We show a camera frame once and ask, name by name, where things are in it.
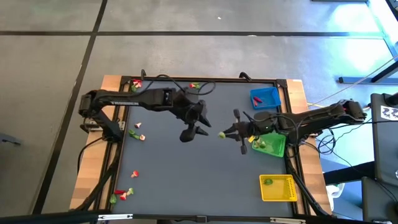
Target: blue bin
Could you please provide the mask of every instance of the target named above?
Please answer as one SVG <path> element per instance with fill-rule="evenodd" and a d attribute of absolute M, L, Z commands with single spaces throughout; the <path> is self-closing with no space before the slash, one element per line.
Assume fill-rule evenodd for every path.
<path fill-rule="evenodd" d="M 262 100 L 262 103 L 257 102 L 257 106 L 254 106 L 253 98 L 255 96 Z M 276 87 L 250 90 L 250 100 L 255 110 L 276 108 L 280 106 L 278 89 Z"/>

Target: wooden table frame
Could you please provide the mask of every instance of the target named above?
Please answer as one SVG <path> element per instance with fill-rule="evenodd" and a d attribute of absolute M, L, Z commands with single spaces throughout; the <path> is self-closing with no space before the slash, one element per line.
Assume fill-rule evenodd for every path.
<path fill-rule="evenodd" d="M 105 75 L 101 89 L 109 91 L 119 91 L 122 78 L 123 77 L 120 75 Z M 280 99 L 282 102 L 282 112 L 288 112 L 289 110 L 291 110 L 291 112 L 293 113 L 308 111 L 307 100 L 305 98 L 303 83 L 301 80 L 278 80 L 278 83 L 281 83 L 282 85 L 285 85 L 287 87 L 283 88 L 281 85 L 279 85 L 278 87 Z M 290 101 L 290 107 L 285 101 L 285 94 L 287 94 L 286 98 Z M 112 117 L 114 116 L 114 110 L 114 106 L 106 106 L 105 108 L 103 108 L 104 113 L 110 119 L 112 119 Z M 123 106 L 120 106 L 118 112 L 118 118 L 122 119 L 125 108 Z M 89 133 L 87 143 L 101 137 L 101 135 L 101 131 Z M 307 142 L 315 144 L 315 140 L 313 138 L 308 139 Z M 80 171 L 76 180 L 75 189 L 73 191 L 70 208 L 76 208 L 77 206 L 79 206 L 98 183 L 101 173 L 103 169 L 105 169 L 105 167 L 103 167 L 103 162 L 105 158 L 106 146 L 107 142 L 99 141 L 85 150 L 81 160 Z M 113 144 L 110 154 L 108 155 L 108 161 L 112 161 L 115 150 L 116 144 Z M 302 167 L 305 185 L 307 186 L 315 200 L 322 206 L 322 208 L 326 212 L 331 213 L 318 152 L 309 146 L 300 146 L 300 158 L 301 166 L 297 166 L 294 159 L 292 159 L 294 167 L 296 169 Z M 106 197 L 108 194 L 108 190 L 109 181 L 104 186 L 101 200 L 97 201 L 96 208 L 106 207 Z M 297 186 L 296 192 L 298 194 L 297 213 L 304 214 L 305 204 L 303 203 L 300 190 Z"/>

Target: table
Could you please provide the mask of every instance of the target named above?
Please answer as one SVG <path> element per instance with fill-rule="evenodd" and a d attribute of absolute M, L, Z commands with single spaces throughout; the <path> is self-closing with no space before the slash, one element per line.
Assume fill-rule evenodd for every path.
<path fill-rule="evenodd" d="M 363 177 L 362 180 L 363 220 L 390 220 L 398 223 L 398 213 L 395 210 L 396 202 L 388 191 L 375 180 Z M 382 184 L 398 198 L 398 187 Z"/>
<path fill-rule="evenodd" d="M 382 118 L 382 106 L 388 106 L 384 101 L 384 96 L 380 94 L 371 95 L 372 120 L 388 121 Z M 374 123 L 373 124 L 373 146 L 374 161 L 366 162 L 351 167 L 334 170 L 324 173 L 325 182 L 329 184 L 337 184 L 360 180 L 365 174 L 367 177 L 377 179 L 391 185 L 398 186 L 397 171 L 397 145 L 396 131 L 398 123 Z"/>
<path fill-rule="evenodd" d="M 122 76 L 117 75 L 107 75 L 104 77 L 102 89 L 118 91 L 120 87 Z M 290 98 L 290 106 L 294 113 L 300 113 L 308 110 L 307 101 L 305 99 L 303 86 L 301 80 L 286 80 L 285 81 L 288 89 L 288 97 Z M 287 111 L 289 105 L 285 104 L 284 92 L 282 91 L 282 87 L 279 87 L 279 94 L 282 100 L 282 111 Z M 103 108 L 103 111 L 111 118 L 114 112 L 113 106 L 107 106 Z M 121 107 L 118 111 L 118 116 L 122 118 L 124 108 Z M 91 142 L 92 140 L 101 136 L 100 132 L 90 133 L 88 136 L 87 142 Z M 308 140 L 311 143 L 315 143 L 314 139 Z M 114 149 L 116 146 L 113 146 L 112 151 L 109 155 L 109 159 L 113 158 Z M 75 208 L 81 204 L 85 197 L 92 191 L 93 187 L 96 185 L 101 170 L 103 169 L 104 158 L 106 149 L 106 142 L 99 142 L 91 147 L 89 147 L 84 155 L 81 162 L 80 172 L 78 174 L 78 178 L 76 180 L 76 186 L 73 193 L 72 201 L 70 204 L 70 208 Z M 320 161 L 318 157 L 318 152 L 313 150 L 308 146 L 300 147 L 300 156 L 301 156 L 301 165 L 304 174 L 304 179 L 307 184 L 309 191 L 315 197 L 318 203 L 323 207 L 327 212 L 330 211 L 329 201 L 326 194 L 325 183 L 322 179 L 322 168 L 320 166 Z M 102 194 L 106 195 L 108 193 L 108 184 L 105 186 Z M 299 201 L 297 203 L 297 212 L 304 213 L 303 201 L 300 196 L 300 192 L 297 189 Z M 104 208 L 106 206 L 106 197 L 102 197 L 101 200 L 96 205 L 99 208 Z"/>

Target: yellow basket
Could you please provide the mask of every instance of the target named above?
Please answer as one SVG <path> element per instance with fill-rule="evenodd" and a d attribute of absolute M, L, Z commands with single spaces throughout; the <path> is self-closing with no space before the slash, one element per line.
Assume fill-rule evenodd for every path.
<path fill-rule="evenodd" d="M 265 202 L 296 202 L 292 175 L 260 175 L 261 198 Z"/>

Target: gray floor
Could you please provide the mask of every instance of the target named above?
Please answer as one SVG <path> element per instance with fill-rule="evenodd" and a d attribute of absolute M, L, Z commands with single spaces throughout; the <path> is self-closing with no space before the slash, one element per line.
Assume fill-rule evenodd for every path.
<path fill-rule="evenodd" d="M 0 30 L 92 30 L 100 4 L 0 1 Z M 377 32 L 377 26 L 363 3 L 113 0 L 100 30 Z M 87 41 L 0 37 L 0 132 L 24 141 L 21 147 L 0 144 L 0 216 L 29 213 Z M 98 88 L 103 75 L 137 75 L 142 68 L 149 75 L 204 77 L 237 77 L 245 71 L 255 78 L 302 79 L 313 103 L 346 86 L 335 82 L 338 76 L 367 75 L 390 58 L 377 38 L 97 37 L 79 95 Z M 358 85 L 320 104 L 353 98 L 365 105 L 371 93 L 397 90 Z M 44 212 L 68 209 L 77 155 L 86 140 L 80 123 L 75 108 Z M 371 143 L 371 129 L 363 126 L 339 140 L 336 152 L 353 164 L 371 161 Z"/>

